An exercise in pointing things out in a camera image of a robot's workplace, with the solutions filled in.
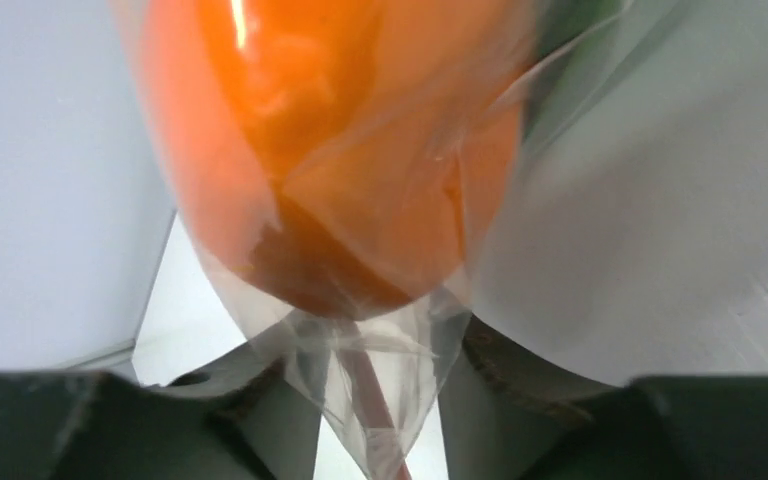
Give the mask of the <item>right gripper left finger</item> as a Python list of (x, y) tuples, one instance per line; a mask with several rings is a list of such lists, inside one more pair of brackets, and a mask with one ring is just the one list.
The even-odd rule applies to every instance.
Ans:
[(239, 347), (167, 387), (0, 372), (0, 479), (309, 479), (320, 416)]

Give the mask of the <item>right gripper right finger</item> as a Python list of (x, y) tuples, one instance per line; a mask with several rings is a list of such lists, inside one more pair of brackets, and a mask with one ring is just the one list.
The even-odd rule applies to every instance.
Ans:
[(768, 376), (613, 387), (471, 318), (439, 411), (453, 479), (768, 479)]

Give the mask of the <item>clear zip top bag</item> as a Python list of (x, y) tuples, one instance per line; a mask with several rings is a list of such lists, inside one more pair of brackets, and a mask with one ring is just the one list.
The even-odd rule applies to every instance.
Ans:
[(115, 1), (177, 216), (369, 479), (768, 479), (768, 1)]

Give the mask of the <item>fake orange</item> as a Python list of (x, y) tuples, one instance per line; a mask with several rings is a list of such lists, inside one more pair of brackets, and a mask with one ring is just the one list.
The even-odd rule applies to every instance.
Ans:
[(362, 321), (430, 293), (499, 209), (533, 1), (150, 1), (135, 66), (196, 244)]

